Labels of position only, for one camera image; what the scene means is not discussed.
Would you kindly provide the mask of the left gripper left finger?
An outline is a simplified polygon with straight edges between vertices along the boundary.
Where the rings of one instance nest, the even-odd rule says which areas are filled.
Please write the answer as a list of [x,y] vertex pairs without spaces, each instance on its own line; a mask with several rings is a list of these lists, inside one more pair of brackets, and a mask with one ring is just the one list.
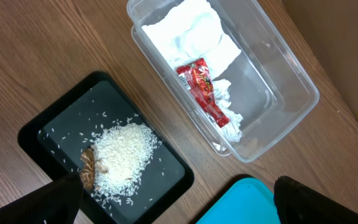
[[0,223],[73,223],[83,198],[78,174],[58,180],[0,208]]

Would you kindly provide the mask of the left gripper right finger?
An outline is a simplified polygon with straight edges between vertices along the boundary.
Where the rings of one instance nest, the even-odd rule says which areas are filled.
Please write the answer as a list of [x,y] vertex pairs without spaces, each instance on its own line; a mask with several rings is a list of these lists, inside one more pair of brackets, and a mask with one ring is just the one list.
[[358,224],[358,213],[283,175],[273,201],[281,224]]

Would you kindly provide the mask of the small white tissue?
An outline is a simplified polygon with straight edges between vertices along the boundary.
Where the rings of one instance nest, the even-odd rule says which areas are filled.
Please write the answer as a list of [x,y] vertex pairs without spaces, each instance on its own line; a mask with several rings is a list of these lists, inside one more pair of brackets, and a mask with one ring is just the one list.
[[222,79],[213,81],[212,84],[215,103],[223,114],[229,118],[229,122],[220,128],[220,131],[229,142],[239,142],[242,137],[242,131],[240,130],[241,121],[244,118],[241,114],[237,114],[229,109],[231,105],[229,94],[231,82],[227,79]]

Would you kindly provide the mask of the red snack wrapper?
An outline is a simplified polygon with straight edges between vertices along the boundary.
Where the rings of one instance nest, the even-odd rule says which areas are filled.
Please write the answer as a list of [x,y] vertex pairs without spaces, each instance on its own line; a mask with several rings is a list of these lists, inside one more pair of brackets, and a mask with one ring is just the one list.
[[183,86],[194,97],[203,111],[209,114],[220,128],[227,125],[230,119],[215,102],[211,75],[204,58],[178,67],[176,71]]

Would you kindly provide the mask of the large white paper napkin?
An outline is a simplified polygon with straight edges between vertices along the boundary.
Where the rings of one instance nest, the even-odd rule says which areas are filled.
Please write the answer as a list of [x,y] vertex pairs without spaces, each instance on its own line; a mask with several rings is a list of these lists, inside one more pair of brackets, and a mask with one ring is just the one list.
[[142,29],[172,69],[202,58],[212,79],[241,53],[224,33],[219,15],[206,0],[185,0],[160,22]]

